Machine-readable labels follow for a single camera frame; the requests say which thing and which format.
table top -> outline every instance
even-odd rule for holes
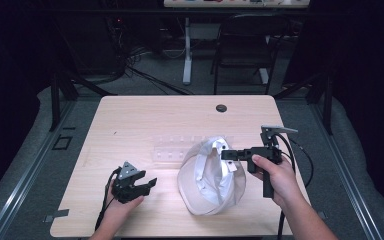
[[[165,7],[184,8],[307,8],[310,0],[164,0]]]
[[[227,111],[218,112],[219,104],[225,105]],[[51,235],[91,236],[105,184],[112,171],[125,161],[147,171],[136,185],[155,177],[158,181],[117,236],[276,235],[280,208],[271,199],[263,198],[263,183],[248,172],[239,204],[217,215],[190,214],[177,186],[181,156],[195,143],[209,136],[224,136],[232,149],[262,146],[261,125],[283,126],[271,96],[102,98],[59,206],[59,210],[69,209],[68,216],[54,219]],[[280,148],[287,151],[283,144]],[[297,179],[308,200],[298,168]],[[287,222],[283,232],[291,234]]]

chair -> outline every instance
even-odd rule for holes
[[[288,29],[289,20],[282,16],[239,14],[223,21],[211,67],[214,95],[217,94],[219,67],[254,68],[255,73],[260,68],[270,69],[265,89],[268,94],[279,44]]]

person's left hand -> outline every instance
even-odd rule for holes
[[[123,223],[127,220],[130,212],[132,212],[133,209],[139,206],[139,204],[141,204],[144,200],[144,196],[139,196],[138,198],[124,204],[117,201],[111,193],[113,182],[114,180],[108,188],[108,207],[105,211],[104,218],[102,219],[101,225],[90,239],[112,239],[118,229],[120,229]]]

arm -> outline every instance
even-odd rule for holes
[[[282,157],[282,163],[276,165],[258,155],[252,156],[253,162],[270,173],[274,188],[273,201],[282,208],[295,239],[337,239],[319,215],[308,204],[299,189],[291,164]],[[263,179],[261,173],[254,174]]]
[[[89,238],[94,239],[113,239],[114,235],[117,233],[118,229],[123,225],[127,220],[130,212],[133,211],[139,204],[144,200],[143,196],[140,196],[128,203],[120,203],[117,200],[112,200],[114,196],[111,193],[111,187],[108,189],[108,198],[107,198],[107,210],[105,210],[104,218],[102,219],[101,225]]]

hand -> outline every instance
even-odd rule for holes
[[[104,218],[102,219],[101,225],[92,235],[90,239],[112,239],[117,233],[118,229],[121,228],[123,223],[127,220],[129,214],[144,200],[144,196],[128,202],[121,203],[114,199],[112,192],[113,182],[108,189],[107,196],[107,210],[105,211]]]
[[[279,165],[259,155],[253,155],[252,161],[257,165],[257,173],[253,174],[255,177],[263,180],[262,169],[270,173],[270,181],[274,188],[273,201],[281,208],[290,201],[303,198],[292,166],[285,157],[282,156]]]

